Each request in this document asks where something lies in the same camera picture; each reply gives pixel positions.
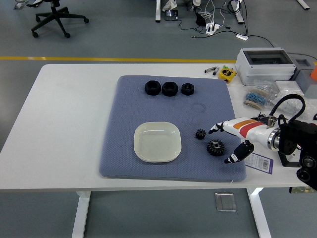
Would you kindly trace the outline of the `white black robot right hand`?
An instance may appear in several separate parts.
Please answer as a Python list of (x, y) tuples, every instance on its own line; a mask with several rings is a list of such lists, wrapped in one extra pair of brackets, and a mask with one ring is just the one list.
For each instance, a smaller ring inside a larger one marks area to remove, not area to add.
[(273, 141), (278, 135), (279, 130), (274, 127), (267, 128), (267, 125), (255, 119), (242, 117), (219, 122), (209, 130), (209, 134), (218, 130), (225, 131), (245, 140), (224, 160), (226, 164), (244, 160), (253, 152), (254, 142), (258, 142), (271, 150), (277, 150), (274, 147)]

